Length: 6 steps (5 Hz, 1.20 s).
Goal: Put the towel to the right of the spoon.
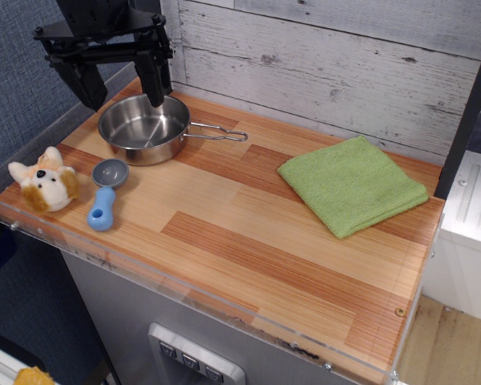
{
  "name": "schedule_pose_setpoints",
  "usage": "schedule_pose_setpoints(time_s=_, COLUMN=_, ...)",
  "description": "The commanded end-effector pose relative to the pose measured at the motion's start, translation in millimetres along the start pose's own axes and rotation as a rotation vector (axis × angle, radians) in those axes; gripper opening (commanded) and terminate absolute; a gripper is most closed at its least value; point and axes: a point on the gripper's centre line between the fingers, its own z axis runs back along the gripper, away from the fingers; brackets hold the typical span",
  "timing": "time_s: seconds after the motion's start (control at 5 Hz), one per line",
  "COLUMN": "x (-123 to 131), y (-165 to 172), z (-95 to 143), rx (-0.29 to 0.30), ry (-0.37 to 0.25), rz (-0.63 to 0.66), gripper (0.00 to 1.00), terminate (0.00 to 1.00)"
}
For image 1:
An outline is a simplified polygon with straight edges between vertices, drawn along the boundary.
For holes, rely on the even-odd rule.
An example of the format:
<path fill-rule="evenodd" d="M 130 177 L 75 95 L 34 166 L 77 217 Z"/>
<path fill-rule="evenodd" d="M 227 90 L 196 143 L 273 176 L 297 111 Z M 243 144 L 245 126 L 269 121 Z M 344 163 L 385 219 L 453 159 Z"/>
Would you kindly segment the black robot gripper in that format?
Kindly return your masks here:
<path fill-rule="evenodd" d="M 173 51 L 162 14 L 139 10 L 130 1 L 58 1 L 63 20 L 37 26 L 32 35 L 50 55 L 89 55 L 96 62 L 134 59 L 135 70 L 151 105 L 172 92 L 169 59 Z M 53 67 L 80 102 L 98 111 L 107 97 L 95 64 L 51 57 Z"/>

